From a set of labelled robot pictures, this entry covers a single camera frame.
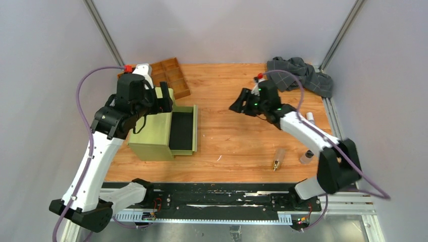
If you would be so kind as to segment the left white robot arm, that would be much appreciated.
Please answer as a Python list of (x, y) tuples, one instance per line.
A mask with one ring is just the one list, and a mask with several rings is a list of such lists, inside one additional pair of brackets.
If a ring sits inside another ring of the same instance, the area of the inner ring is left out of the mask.
[(94, 115), (89, 129), (89, 143), (78, 172), (61, 199), (51, 201), (49, 210), (92, 232), (101, 232), (112, 217), (138, 204), (154, 204), (153, 184), (136, 178), (109, 194), (100, 190), (106, 173), (128, 133), (138, 134), (136, 123), (148, 115), (172, 112), (173, 101), (166, 82), (160, 82), (161, 97), (139, 74), (127, 73), (117, 81), (117, 90)]

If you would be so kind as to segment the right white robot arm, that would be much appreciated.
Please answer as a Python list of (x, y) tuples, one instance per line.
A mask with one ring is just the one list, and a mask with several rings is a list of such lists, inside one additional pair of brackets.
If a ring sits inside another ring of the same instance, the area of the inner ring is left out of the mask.
[(325, 133), (307, 121), (296, 108), (282, 103), (272, 81), (262, 80), (252, 90), (243, 88), (229, 109), (248, 116), (264, 115), (270, 124), (292, 135), (318, 157), (316, 176), (290, 189), (288, 202), (293, 209), (302, 210), (310, 198), (334, 194), (361, 179), (355, 143)]

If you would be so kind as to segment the small black-cap bottle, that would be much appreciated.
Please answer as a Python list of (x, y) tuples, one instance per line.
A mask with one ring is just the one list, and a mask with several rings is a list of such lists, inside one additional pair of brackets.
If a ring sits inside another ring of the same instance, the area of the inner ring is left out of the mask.
[(309, 164), (311, 163), (312, 159), (314, 157), (314, 154), (312, 151), (307, 150), (299, 159), (301, 164)]

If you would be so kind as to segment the green drawer box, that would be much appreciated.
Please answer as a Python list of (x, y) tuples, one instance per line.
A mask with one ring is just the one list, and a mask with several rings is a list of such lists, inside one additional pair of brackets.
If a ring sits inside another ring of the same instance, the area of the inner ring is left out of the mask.
[(172, 112), (142, 117), (136, 126), (142, 130), (129, 133), (127, 145), (142, 161), (170, 161), (197, 151), (198, 107), (176, 105), (171, 88), (169, 95)]

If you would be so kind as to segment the white tube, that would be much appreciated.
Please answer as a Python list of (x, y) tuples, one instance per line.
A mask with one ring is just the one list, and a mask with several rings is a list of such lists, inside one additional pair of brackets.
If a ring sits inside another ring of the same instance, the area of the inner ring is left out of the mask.
[(313, 116), (313, 113), (312, 112), (307, 112), (306, 113), (306, 119), (311, 123), (311, 124), (315, 124), (315, 121), (314, 121), (314, 116)]

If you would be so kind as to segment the clear gold-cap bottle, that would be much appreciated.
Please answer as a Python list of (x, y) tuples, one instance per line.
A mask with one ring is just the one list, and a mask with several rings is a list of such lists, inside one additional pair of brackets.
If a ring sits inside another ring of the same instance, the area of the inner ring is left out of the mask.
[(286, 150), (284, 148), (277, 148), (274, 160), (273, 160), (273, 171), (276, 171), (280, 168), (281, 163), (283, 162), (285, 158)]

